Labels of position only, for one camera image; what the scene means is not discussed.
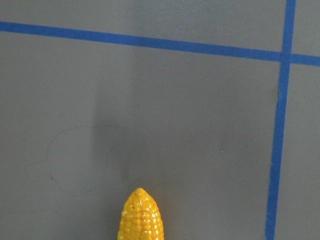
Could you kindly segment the yellow corn cob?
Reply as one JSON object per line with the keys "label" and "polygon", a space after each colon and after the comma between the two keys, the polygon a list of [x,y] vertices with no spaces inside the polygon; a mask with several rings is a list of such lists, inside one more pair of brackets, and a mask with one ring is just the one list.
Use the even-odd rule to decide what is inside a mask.
{"label": "yellow corn cob", "polygon": [[117,239],[165,239],[164,225],[158,204],[141,187],[131,193],[123,206]]}

